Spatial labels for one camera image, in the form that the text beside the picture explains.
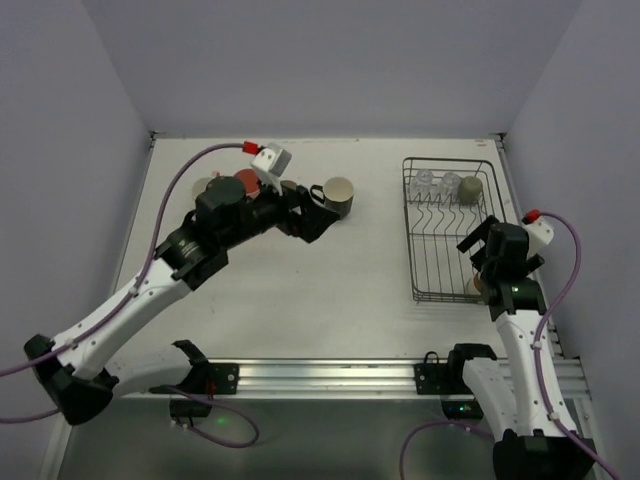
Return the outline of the clear glass cup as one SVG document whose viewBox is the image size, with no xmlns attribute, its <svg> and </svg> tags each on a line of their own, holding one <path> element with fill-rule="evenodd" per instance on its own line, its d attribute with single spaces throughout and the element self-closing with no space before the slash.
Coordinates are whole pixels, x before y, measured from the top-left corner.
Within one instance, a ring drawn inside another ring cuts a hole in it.
<svg viewBox="0 0 640 480">
<path fill-rule="evenodd" d="M 425 168 L 417 169 L 409 183 L 409 198 L 412 201 L 428 201 L 431 198 L 433 187 L 433 172 Z"/>
<path fill-rule="evenodd" d="M 438 184 L 438 193 L 442 200 L 455 200 L 461 183 L 461 177 L 454 172 L 446 172 Z"/>
</svg>

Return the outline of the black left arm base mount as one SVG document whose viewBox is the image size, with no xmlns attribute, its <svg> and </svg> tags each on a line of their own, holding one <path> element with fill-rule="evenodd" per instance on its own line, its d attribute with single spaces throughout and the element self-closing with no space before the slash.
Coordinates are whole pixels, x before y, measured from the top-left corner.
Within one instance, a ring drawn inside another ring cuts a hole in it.
<svg viewBox="0 0 640 480">
<path fill-rule="evenodd" d="M 240 372 L 238 363 L 210 362 L 190 340 L 177 340 L 172 345 L 189 362 L 187 373 L 178 383 L 173 383 L 174 387 L 191 395 L 204 396 L 207 400 L 213 400 L 216 394 L 236 394 Z M 208 417 L 211 410 L 212 406 L 183 396 L 169 402 L 170 418 L 174 421 L 188 421 L 191 426 L 196 420 Z"/>
</svg>

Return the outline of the grey-beige speckled cup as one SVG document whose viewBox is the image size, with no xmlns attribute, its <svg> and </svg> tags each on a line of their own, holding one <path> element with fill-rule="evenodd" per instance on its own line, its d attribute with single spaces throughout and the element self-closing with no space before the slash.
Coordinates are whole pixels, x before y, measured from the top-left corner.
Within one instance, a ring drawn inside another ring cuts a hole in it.
<svg viewBox="0 0 640 480">
<path fill-rule="evenodd" d="M 465 176 L 458 187 L 458 201 L 462 205 L 472 205 L 478 202 L 484 186 L 477 176 Z"/>
</svg>

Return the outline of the glossy pink handled mug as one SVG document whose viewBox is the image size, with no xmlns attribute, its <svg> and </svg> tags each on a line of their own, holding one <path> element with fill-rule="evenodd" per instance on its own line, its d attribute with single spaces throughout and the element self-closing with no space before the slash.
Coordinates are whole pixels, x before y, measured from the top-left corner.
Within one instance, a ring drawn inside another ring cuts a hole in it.
<svg viewBox="0 0 640 480">
<path fill-rule="evenodd" d="M 207 188 L 211 181 L 218 178 L 220 176 L 219 171 L 213 171 L 210 175 L 201 177 L 196 180 L 191 189 L 192 198 L 196 199 L 200 194 L 202 194 Z"/>
</svg>

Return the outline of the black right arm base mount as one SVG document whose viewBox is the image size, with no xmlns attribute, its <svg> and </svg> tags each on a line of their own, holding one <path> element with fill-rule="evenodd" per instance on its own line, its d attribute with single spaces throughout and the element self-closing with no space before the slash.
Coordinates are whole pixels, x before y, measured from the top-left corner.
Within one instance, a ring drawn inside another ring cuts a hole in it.
<svg viewBox="0 0 640 480">
<path fill-rule="evenodd" d="M 447 419 L 482 420 L 483 411 L 462 379 L 464 363 L 475 358 L 496 360 L 497 356 L 489 345 L 476 343 L 455 344 L 446 361 L 441 361 L 435 351 L 428 351 L 413 365 L 416 393 L 438 395 Z"/>
</svg>

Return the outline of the glossy black handled mug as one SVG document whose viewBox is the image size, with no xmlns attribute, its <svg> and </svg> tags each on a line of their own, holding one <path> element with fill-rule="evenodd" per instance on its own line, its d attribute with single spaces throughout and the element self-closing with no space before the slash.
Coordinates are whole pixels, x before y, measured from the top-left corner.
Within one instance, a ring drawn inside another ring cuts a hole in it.
<svg viewBox="0 0 640 480">
<path fill-rule="evenodd" d="M 332 177 L 323 185 L 309 188 L 311 197 L 344 220 L 350 213 L 354 199 L 354 185 L 345 177 Z"/>
</svg>

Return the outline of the aluminium mounting rail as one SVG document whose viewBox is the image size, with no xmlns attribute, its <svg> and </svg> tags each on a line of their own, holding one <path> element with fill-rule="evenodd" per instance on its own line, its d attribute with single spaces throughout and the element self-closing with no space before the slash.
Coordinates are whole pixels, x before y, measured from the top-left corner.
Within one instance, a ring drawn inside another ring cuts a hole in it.
<svg viewBox="0 0 640 480">
<path fill-rule="evenodd" d="M 195 386 L 177 386 L 186 380 L 191 365 L 172 358 L 168 364 L 134 367 L 115 364 L 121 382 L 114 397 L 135 394 L 171 394 L 164 385 L 216 399 L 412 399 L 416 396 L 446 399 L 470 397 L 462 387 L 444 386 L 444 374 L 417 373 L 418 360 L 209 360 L 211 373 Z M 555 360 L 565 399 L 588 399 L 587 382 L 577 360 Z"/>
</svg>

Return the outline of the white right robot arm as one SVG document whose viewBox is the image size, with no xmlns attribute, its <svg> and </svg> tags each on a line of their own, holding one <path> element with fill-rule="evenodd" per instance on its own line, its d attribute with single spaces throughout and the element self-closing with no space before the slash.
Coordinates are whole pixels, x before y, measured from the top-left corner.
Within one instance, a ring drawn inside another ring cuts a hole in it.
<svg viewBox="0 0 640 480">
<path fill-rule="evenodd" d="M 536 212 L 520 225 L 489 216 L 457 246 L 474 252 L 482 299 L 509 363 L 504 377 L 486 345 L 457 345 L 450 355 L 453 377 L 475 396 L 491 428 L 498 479 L 584 479 L 595 463 L 594 444 L 578 438 L 563 398 L 547 334 L 550 310 L 531 276 L 553 236 Z"/>
</svg>

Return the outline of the matte pink tumbler cup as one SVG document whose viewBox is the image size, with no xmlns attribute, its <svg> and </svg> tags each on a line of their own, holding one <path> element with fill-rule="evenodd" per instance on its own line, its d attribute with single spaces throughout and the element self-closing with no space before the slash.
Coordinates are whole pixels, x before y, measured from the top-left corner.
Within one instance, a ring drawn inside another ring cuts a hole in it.
<svg viewBox="0 0 640 480">
<path fill-rule="evenodd" d="M 255 198 L 260 193 L 260 181 L 253 169 L 241 169 L 234 174 L 234 177 L 243 183 L 248 197 Z"/>
</svg>

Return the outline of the clear glass cup right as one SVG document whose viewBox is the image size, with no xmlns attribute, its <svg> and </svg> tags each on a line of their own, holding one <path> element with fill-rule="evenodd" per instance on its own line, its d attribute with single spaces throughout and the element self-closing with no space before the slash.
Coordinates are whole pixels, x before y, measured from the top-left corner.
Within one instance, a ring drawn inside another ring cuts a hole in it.
<svg viewBox="0 0 640 480">
<path fill-rule="evenodd" d="M 461 183 L 461 177 L 454 172 L 446 172 L 438 184 L 438 193 L 442 200 L 455 200 Z"/>
</svg>

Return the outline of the clear glass cup left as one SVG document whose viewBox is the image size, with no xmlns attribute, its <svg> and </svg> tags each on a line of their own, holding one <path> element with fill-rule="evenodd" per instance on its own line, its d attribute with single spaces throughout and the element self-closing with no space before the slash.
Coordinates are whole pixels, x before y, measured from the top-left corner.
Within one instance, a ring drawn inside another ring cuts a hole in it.
<svg viewBox="0 0 640 480">
<path fill-rule="evenodd" d="M 417 169 L 409 183 L 409 198 L 412 201 L 428 201 L 431 198 L 433 187 L 433 172 L 425 168 Z"/>
</svg>

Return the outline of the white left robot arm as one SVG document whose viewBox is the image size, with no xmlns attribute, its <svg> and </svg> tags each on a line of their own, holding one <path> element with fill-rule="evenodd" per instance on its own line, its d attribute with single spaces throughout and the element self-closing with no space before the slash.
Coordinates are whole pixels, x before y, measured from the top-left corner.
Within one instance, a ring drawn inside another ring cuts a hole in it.
<svg viewBox="0 0 640 480">
<path fill-rule="evenodd" d="M 231 249 L 272 228 L 312 243 L 338 219 L 303 186 L 263 185 L 250 198 L 238 178 L 211 180 L 196 197 L 194 210 L 128 284 L 68 330 L 52 338 L 37 334 L 25 343 L 38 382 L 68 424 L 92 420 L 126 392 L 123 376 L 109 364 L 116 353 L 226 267 Z"/>
</svg>

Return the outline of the cream cup brown band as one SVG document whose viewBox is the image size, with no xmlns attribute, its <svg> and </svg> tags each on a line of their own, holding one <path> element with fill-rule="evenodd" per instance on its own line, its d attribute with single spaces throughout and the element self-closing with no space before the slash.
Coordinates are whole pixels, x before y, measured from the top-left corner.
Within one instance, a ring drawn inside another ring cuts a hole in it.
<svg viewBox="0 0 640 480">
<path fill-rule="evenodd" d="M 480 274 L 478 272 L 474 273 L 470 279 L 467 281 L 465 286 L 465 292 L 468 295 L 481 297 L 483 291 L 482 281 L 480 279 Z"/>
</svg>

